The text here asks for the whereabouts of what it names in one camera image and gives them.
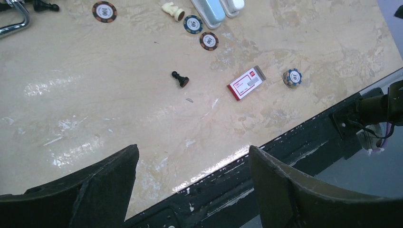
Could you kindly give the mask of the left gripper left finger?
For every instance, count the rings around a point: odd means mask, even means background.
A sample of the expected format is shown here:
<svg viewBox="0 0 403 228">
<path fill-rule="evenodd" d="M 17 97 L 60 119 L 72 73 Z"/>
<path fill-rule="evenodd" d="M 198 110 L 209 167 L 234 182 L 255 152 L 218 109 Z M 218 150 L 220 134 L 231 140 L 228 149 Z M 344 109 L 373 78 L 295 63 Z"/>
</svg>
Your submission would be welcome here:
<svg viewBox="0 0 403 228">
<path fill-rule="evenodd" d="M 3 228 L 121 228 L 131 198 L 137 145 L 23 194 L 0 197 Z"/>
</svg>

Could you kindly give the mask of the white stapler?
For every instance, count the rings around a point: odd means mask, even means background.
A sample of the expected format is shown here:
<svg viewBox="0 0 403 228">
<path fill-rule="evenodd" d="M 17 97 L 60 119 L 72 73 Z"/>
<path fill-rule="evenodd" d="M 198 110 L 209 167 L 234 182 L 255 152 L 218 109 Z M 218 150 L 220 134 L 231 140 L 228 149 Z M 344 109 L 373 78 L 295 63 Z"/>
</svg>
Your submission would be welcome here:
<svg viewBox="0 0 403 228">
<path fill-rule="evenodd" d="M 228 18 L 236 17 L 244 8 L 244 0 L 220 0 L 224 12 Z"/>
</svg>

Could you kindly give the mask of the light blue stapler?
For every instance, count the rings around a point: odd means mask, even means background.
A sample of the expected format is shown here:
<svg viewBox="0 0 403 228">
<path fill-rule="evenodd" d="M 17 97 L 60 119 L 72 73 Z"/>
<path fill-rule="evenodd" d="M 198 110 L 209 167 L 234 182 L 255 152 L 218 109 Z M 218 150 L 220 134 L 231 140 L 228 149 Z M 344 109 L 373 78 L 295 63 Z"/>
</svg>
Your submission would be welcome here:
<svg viewBox="0 0 403 228">
<path fill-rule="evenodd" d="M 226 18 L 219 0 L 191 0 L 191 2 L 209 29 L 217 29 Z"/>
</svg>

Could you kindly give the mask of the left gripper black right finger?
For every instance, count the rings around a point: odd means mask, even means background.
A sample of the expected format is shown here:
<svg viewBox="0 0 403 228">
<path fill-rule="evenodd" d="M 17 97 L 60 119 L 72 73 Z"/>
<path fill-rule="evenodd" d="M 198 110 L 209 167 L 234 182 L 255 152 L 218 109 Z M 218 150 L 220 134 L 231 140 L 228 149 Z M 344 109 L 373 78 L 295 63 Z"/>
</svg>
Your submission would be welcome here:
<svg viewBox="0 0 403 228">
<path fill-rule="evenodd" d="M 256 146 L 249 167 L 265 228 L 400 228 L 403 200 L 320 181 Z"/>
</svg>

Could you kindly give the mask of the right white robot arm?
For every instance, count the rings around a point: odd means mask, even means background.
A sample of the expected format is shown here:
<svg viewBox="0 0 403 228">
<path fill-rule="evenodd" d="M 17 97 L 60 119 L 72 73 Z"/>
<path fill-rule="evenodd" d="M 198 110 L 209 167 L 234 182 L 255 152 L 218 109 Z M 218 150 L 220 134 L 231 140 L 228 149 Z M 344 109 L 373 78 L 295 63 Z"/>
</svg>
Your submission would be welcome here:
<svg viewBox="0 0 403 228">
<path fill-rule="evenodd" d="M 396 126 L 403 125 L 403 82 L 392 83 L 388 93 L 365 98 L 358 102 L 356 111 L 364 124 L 388 122 Z"/>
</svg>

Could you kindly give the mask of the red white card box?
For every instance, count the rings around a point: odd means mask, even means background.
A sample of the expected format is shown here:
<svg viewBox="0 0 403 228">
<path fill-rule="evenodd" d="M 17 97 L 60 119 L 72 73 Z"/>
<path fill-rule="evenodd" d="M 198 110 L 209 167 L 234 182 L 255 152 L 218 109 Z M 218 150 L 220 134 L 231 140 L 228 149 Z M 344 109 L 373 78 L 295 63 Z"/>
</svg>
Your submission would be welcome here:
<svg viewBox="0 0 403 228">
<path fill-rule="evenodd" d="M 227 85 L 232 95 L 237 101 L 247 96 L 266 80 L 266 76 L 259 66 L 247 70 L 244 74 L 236 78 Z"/>
</svg>

